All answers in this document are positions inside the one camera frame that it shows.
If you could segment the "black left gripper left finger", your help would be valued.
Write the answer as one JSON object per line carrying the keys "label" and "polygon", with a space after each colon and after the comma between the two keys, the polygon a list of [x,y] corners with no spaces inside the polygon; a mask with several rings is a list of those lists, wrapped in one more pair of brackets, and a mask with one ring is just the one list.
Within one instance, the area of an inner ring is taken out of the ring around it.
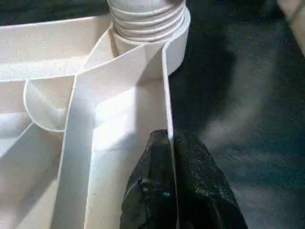
{"label": "black left gripper left finger", "polygon": [[129,177],[121,210],[121,229],[176,227],[176,191],[167,130],[151,132]]}

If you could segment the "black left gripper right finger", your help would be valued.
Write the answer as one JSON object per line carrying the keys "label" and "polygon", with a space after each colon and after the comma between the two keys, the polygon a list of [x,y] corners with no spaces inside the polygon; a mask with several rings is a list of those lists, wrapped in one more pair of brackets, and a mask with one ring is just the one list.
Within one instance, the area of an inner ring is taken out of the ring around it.
{"label": "black left gripper right finger", "polygon": [[194,135],[174,133],[179,226],[246,229],[232,189],[207,147]]}

